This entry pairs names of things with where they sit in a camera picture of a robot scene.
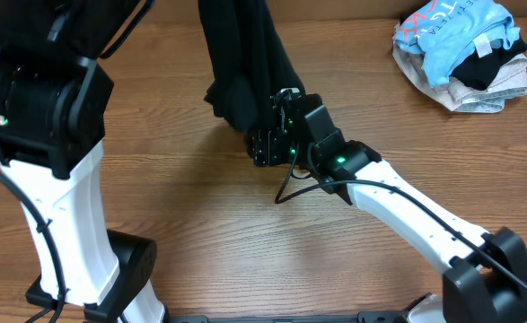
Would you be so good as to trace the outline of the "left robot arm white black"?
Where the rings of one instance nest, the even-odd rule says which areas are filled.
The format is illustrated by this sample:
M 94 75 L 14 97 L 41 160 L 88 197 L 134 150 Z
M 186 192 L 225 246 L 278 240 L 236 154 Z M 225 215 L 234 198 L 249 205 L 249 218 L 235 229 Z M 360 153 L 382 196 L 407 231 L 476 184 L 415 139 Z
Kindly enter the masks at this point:
M 166 322 L 154 241 L 112 231 L 101 200 L 101 68 L 153 0 L 0 0 L 0 183 L 20 202 L 40 261 L 28 303 L 57 320 Z

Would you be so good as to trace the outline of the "black shorts garment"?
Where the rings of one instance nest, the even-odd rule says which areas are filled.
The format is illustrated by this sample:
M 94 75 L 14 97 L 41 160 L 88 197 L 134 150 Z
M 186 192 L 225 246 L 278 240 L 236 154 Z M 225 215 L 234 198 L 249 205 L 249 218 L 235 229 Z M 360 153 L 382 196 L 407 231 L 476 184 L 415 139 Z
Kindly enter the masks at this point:
M 264 0 L 198 0 L 214 81 L 205 101 L 237 131 L 271 128 L 271 98 L 305 92 Z

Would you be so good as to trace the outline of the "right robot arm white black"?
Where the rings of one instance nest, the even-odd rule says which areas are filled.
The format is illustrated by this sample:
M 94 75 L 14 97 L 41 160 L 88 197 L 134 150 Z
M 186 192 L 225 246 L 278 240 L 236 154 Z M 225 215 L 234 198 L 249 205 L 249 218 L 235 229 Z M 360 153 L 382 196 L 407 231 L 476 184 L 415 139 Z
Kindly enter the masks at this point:
M 283 89 L 268 100 L 264 127 L 247 133 L 259 167 L 287 164 L 321 189 L 386 224 L 442 279 L 398 312 L 396 322 L 527 322 L 527 248 L 513 231 L 491 233 L 411 186 L 374 149 L 345 140 L 317 94 Z

